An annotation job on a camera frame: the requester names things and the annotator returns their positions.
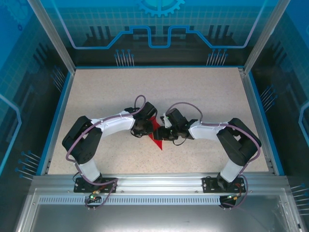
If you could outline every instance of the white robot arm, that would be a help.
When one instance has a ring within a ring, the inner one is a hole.
[[[174,108],[163,114],[161,120],[165,126],[154,131],[154,138],[157,140],[174,141],[180,136],[185,139],[210,139],[222,144],[229,157],[217,176],[217,184],[223,191],[231,186],[261,147],[260,140],[238,118],[221,123],[202,123],[197,119],[187,121],[178,109]]]
[[[229,122],[215,124],[202,123],[197,119],[187,121],[174,108],[163,114],[161,120],[165,125],[154,131],[150,118],[157,113],[155,107],[147,102],[138,114],[129,115],[136,110],[137,108],[127,108],[119,113],[118,117],[111,119],[109,119],[110,117],[88,119],[86,116],[82,116],[64,138],[62,144],[69,151],[83,131],[95,125],[86,134],[86,137],[78,141],[70,153],[75,158],[78,169],[90,182],[101,183],[101,173],[93,160],[98,143],[102,138],[123,130],[131,130],[131,134],[136,137],[153,133],[156,140],[174,141],[180,136],[185,139],[210,139],[220,142],[229,157],[227,164],[217,176],[216,184],[222,191],[229,188],[257,152],[256,144],[261,146],[259,139],[237,118]]]

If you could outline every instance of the blue printed backdrop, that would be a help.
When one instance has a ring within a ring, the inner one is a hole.
[[[121,61],[116,50],[121,49],[134,52],[138,65],[164,65],[161,60],[166,56],[170,64],[176,65],[243,65],[276,3],[277,0],[43,1],[68,50],[75,51],[72,57],[77,65],[115,66],[117,60]],[[217,58],[217,62],[211,62],[216,56],[221,62]]]
[[[290,2],[253,67],[262,105],[292,186],[309,184],[308,9],[308,1]]]
[[[68,70],[26,0],[0,0],[0,231],[14,231]]]

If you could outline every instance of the metal plate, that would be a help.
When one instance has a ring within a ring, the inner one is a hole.
[[[203,192],[204,193],[239,193],[239,188],[235,184],[241,185],[241,192],[246,192],[245,183],[243,178],[236,178],[233,184],[227,189],[227,191],[222,191],[222,189],[217,184],[216,177],[205,177],[202,178]]]
[[[115,178],[104,178],[103,181],[104,182],[108,182],[111,180],[114,180]],[[103,189],[100,190],[101,193],[109,193],[112,189],[112,185],[113,183],[106,185]],[[99,186],[97,186],[96,188],[93,188],[93,185],[87,183],[82,177],[78,177],[75,180],[75,186],[74,186],[74,192],[81,192],[81,193],[91,193],[95,190],[97,190],[99,188]]]

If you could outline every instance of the red object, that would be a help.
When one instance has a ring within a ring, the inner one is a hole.
[[[154,130],[158,129],[160,127],[160,125],[158,124],[158,122],[156,121],[156,118],[155,117],[152,117],[151,119],[151,122],[153,124],[153,128]],[[156,140],[154,139],[154,136],[153,134],[150,134],[149,137],[154,141],[155,144],[158,145],[158,147],[162,150],[162,140]]]

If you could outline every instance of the speckled white tabletop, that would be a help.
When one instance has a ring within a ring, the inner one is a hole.
[[[62,139],[76,119],[102,118],[133,107],[143,94],[161,116],[172,104],[190,102],[201,109],[205,122],[240,118],[255,134],[256,128],[237,68],[154,68],[77,70],[62,120],[49,174],[74,174],[65,160]],[[177,106],[187,118],[198,112]],[[163,151],[148,137],[121,131],[101,140],[94,157],[104,174],[219,172],[228,157],[219,142],[187,140],[181,146],[163,142]],[[263,152],[246,171],[268,171]]]

